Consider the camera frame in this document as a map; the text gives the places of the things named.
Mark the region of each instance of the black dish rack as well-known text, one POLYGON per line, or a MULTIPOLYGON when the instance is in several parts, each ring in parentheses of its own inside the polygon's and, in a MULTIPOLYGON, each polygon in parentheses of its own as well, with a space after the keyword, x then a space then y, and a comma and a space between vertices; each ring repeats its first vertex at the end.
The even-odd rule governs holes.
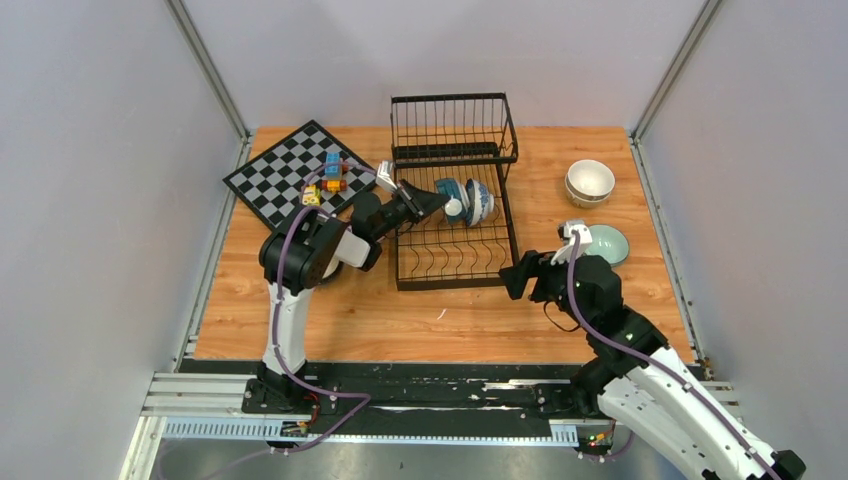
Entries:
POLYGON ((435 192, 435 181, 474 178, 495 207, 478 225, 450 225, 442 210, 395 237, 398 290, 498 286, 518 261, 506 179, 518 141, 504 93, 392 98, 395 177, 435 192))

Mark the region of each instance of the black cable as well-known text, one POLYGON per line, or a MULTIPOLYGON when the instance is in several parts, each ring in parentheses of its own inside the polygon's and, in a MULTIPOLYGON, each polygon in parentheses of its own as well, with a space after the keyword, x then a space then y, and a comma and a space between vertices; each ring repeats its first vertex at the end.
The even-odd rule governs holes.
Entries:
POLYGON ((543 312, 545 312, 545 316, 546 316, 546 317, 548 317, 548 320, 549 320, 551 323, 553 323, 555 327, 557 327, 558 329, 562 330, 562 331, 563 331, 563 332, 565 332, 565 333, 574 333, 574 332, 576 332, 577 330, 580 330, 580 324, 579 324, 579 323, 577 324, 577 326, 576 326, 576 327, 572 328, 571 330, 566 330, 566 329, 562 328, 562 327, 561 327, 558 323, 556 323, 556 322, 555 322, 555 321, 554 321, 554 320, 553 320, 553 319, 552 319, 552 318, 548 315, 548 304, 549 304, 549 303, 551 303, 551 302, 545 302, 545 305, 543 305, 543 306, 542 306, 542 311, 543 311, 543 312))

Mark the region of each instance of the gray floor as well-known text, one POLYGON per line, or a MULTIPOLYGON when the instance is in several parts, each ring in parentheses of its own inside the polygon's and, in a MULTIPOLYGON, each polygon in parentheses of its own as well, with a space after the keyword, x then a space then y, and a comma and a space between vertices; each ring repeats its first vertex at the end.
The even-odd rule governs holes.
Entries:
MULTIPOLYGON (((180 440, 164 446, 167 480, 198 480, 229 462, 265 448, 238 440, 180 440)), ((664 458, 637 440, 617 462, 595 465, 570 449, 549 447, 324 444, 294 454, 263 455, 216 476, 220 480, 683 480, 664 458)), ((151 479, 157 478, 154 471, 151 479)))

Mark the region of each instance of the chessboard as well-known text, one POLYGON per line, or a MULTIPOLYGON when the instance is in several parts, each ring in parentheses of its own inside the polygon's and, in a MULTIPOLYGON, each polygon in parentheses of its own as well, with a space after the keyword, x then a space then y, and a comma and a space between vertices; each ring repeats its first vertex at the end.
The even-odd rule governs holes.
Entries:
MULTIPOLYGON (((337 152, 342 161, 358 162, 368 167, 318 122, 310 120, 228 175, 224 183, 273 230, 294 210, 300 201, 304 178, 324 164, 329 152, 337 152)), ((371 190, 376 185, 372 173, 356 168, 349 169, 344 179, 346 190, 321 192, 321 208, 328 213, 341 212, 358 193, 371 190)))

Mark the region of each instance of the wooden table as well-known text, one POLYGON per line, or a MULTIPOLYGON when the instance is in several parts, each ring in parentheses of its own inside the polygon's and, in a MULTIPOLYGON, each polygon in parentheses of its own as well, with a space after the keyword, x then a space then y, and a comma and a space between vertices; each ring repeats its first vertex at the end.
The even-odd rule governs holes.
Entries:
MULTIPOLYGON (((251 158, 294 128, 260 128, 251 158)), ((390 158, 388 128, 329 128, 373 165, 390 158)), ((686 362, 693 356, 665 263, 621 128, 519 128, 520 156, 507 190, 519 252, 556 250, 556 226, 583 218, 607 223, 630 241, 630 257, 616 269, 625 302, 650 319, 686 362), (576 160, 594 158, 614 172, 609 203, 582 210, 565 197, 563 178, 576 160)), ((195 350, 198 359, 259 359, 268 335, 268 290, 257 255, 268 236, 237 202, 195 350)), ((565 334, 545 318, 542 306, 511 301, 503 288, 399 292, 384 252, 370 272, 347 268, 316 290, 309 313, 310 360, 357 362, 584 363, 594 357, 584 333, 565 334)), ((571 320, 554 308, 553 318, 571 320)))

